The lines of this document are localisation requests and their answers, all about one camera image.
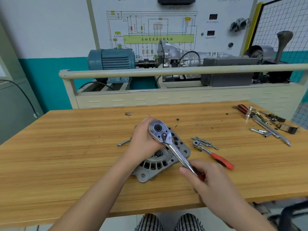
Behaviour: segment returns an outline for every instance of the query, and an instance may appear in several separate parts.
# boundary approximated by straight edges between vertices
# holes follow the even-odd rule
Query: blue electric motor
[[[135,55],[132,49],[97,49],[88,55],[89,70],[135,69]],[[108,78],[107,83],[129,82],[129,77]]]

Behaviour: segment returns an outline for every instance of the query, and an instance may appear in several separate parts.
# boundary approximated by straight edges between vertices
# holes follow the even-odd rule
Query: wire mesh panel
[[[292,31],[281,61],[308,63],[308,0],[275,0],[261,7],[251,45],[269,45],[278,49],[277,33]],[[291,81],[299,82],[303,71],[292,73]],[[303,97],[292,121],[308,128],[308,91]]]

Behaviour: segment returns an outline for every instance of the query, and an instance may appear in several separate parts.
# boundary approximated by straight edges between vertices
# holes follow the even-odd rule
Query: circuit diagram
[[[195,50],[198,11],[106,11],[111,48],[131,48],[136,59],[157,56],[160,40]]]

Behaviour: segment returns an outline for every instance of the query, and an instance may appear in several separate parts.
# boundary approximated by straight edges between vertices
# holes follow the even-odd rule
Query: hand
[[[180,172],[192,184],[210,211],[233,225],[238,221],[239,213],[249,205],[236,189],[224,168],[220,164],[201,160],[191,160],[190,163],[198,172],[205,174],[205,182],[202,182],[187,168],[181,167]]]
[[[146,117],[143,121],[137,125],[132,136],[132,140],[129,143],[129,147],[125,152],[125,155],[129,155],[129,158],[133,160],[137,165],[143,160],[148,159],[156,151],[164,148],[165,146],[156,142],[149,134],[149,124],[156,120],[153,117]]]

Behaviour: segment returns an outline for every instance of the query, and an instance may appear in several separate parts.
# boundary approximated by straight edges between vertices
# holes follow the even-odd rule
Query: plaid pants
[[[163,231],[158,218],[153,214],[145,214],[135,231]],[[179,218],[174,231],[205,231],[202,223],[194,215],[187,213]]]

